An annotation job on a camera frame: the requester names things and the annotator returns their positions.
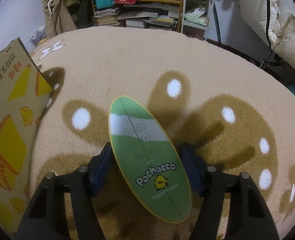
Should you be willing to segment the green Pochacco oval case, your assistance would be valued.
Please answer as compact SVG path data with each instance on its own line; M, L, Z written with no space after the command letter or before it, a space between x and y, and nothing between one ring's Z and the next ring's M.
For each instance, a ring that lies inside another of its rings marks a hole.
M155 117L139 102L117 97L108 114L116 163L137 200L172 224L192 210L192 190L180 156Z

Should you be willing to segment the brown cardboard box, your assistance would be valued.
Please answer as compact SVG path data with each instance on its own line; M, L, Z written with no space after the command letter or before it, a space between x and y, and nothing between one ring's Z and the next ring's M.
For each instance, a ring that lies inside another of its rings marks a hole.
M29 203L31 152L52 88L20 38L0 52L0 227L14 239Z

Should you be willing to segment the beige patterned round rug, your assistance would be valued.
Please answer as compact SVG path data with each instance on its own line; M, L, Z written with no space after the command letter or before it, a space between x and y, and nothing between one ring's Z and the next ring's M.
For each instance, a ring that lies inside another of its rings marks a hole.
M29 192L73 172L109 140L112 101L145 106L175 146L219 170L248 172L280 238L295 226L295 96L274 77L205 41L163 30L92 27L31 53L53 91L39 123Z

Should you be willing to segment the plastic bag of toys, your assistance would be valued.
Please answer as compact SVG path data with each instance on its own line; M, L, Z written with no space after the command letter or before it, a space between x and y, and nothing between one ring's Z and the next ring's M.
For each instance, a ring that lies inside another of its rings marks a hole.
M45 25L41 25L40 27L34 29L33 34L28 37L28 41L36 46L37 44L39 44L39 42L41 42L41 40L45 39L46 37L47 34L45 31Z

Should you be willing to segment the white quilted bedding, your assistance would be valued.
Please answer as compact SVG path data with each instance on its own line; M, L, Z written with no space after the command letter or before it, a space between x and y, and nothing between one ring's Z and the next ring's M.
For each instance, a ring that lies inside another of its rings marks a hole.
M295 2L239 0L243 20L295 70Z

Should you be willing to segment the stack of books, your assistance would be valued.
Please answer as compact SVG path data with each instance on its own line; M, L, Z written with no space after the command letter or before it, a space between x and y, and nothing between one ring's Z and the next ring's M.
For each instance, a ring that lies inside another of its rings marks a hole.
M93 16L93 23L96 26L119 25L118 16L120 12L120 7L96 10Z

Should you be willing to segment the white metal cart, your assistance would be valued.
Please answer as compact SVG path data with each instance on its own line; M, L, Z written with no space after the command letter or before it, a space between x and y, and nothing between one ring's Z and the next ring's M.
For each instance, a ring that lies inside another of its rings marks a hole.
M211 28L215 0L183 0L181 33L185 27L201 32L202 40L207 40Z

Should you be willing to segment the beige hanging coat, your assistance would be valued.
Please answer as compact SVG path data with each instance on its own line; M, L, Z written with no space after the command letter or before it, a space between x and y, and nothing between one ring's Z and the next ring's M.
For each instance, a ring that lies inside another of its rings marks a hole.
M72 15L80 9L80 0L42 0L47 38L77 29Z

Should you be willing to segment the wooden bookshelf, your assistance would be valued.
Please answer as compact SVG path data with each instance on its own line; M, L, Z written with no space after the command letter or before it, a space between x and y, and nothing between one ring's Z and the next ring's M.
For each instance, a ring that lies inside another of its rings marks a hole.
M95 0L91 0L93 15L96 10ZM119 25L139 29L161 29L180 31L183 0L138 0L134 4L116 4L120 7Z

